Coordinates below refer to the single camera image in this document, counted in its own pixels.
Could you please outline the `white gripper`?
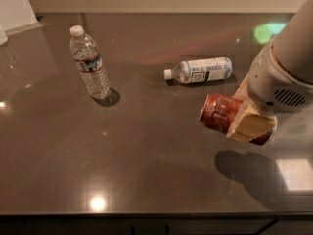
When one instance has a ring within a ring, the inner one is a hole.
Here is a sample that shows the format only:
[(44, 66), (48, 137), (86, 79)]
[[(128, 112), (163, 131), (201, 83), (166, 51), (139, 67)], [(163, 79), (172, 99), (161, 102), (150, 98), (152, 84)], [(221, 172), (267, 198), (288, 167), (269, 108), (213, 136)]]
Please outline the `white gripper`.
[[(247, 100), (248, 96), (262, 107)], [(282, 67), (271, 40), (254, 58), (247, 77), (233, 98), (243, 102), (226, 137), (240, 143), (265, 144), (277, 126), (273, 111), (299, 112), (305, 109), (313, 103), (313, 86)]]

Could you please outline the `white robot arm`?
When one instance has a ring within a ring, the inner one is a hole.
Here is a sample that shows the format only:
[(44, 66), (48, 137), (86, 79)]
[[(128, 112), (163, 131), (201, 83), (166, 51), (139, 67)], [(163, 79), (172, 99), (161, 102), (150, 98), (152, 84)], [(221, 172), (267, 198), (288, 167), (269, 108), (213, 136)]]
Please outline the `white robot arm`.
[(254, 58), (233, 95), (241, 100), (227, 137), (247, 143), (276, 127), (277, 112), (298, 112), (313, 95), (313, 0)]

